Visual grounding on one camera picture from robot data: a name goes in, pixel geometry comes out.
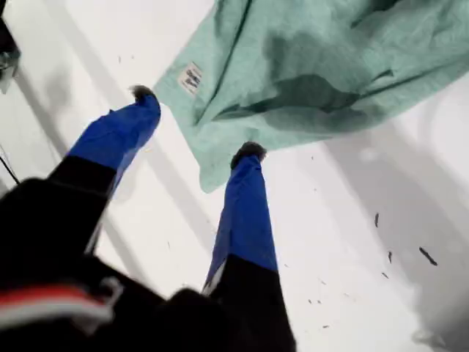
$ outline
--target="black speck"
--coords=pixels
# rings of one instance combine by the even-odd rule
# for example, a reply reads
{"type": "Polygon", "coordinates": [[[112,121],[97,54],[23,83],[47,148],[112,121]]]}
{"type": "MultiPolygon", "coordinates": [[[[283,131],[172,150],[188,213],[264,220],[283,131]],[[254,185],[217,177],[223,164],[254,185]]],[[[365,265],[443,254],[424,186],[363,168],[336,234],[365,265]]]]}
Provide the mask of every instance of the black speck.
{"type": "Polygon", "coordinates": [[[430,256],[430,254],[428,254],[428,252],[425,249],[423,249],[422,247],[419,247],[418,249],[420,250],[420,253],[422,253],[432,265],[438,266],[438,263],[435,262],[435,260],[430,256]]]}

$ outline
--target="mint green cloth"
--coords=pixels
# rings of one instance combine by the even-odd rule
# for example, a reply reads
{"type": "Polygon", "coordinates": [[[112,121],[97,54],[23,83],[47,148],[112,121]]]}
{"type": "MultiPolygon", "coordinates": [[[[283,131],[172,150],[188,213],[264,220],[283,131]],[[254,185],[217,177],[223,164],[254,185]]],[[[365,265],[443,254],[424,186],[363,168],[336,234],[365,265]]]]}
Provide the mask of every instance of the mint green cloth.
{"type": "Polygon", "coordinates": [[[468,70],[468,0],[219,0],[155,92],[208,192],[247,140],[272,150],[368,128],[468,70]]]}

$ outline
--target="clothing tag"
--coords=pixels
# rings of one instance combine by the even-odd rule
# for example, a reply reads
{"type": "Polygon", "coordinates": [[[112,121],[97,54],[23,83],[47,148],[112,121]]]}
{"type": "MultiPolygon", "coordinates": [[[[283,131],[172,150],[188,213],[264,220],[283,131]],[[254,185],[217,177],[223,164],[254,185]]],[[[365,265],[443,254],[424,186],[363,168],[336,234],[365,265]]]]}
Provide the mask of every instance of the clothing tag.
{"type": "Polygon", "coordinates": [[[180,74],[177,81],[189,94],[194,96],[202,80],[202,71],[191,62],[180,74]]]}

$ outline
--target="white stripe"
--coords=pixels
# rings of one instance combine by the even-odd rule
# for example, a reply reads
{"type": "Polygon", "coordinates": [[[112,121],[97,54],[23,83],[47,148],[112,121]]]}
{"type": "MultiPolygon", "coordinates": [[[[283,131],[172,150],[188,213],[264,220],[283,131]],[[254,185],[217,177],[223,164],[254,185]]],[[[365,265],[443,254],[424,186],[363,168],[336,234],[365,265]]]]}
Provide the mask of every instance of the white stripe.
{"type": "Polygon", "coordinates": [[[57,318],[88,318],[107,323],[114,317],[106,305],[67,299],[46,299],[31,304],[12,304],[0,309],[0,330],[11,329],[37,320],[57,318]]]}

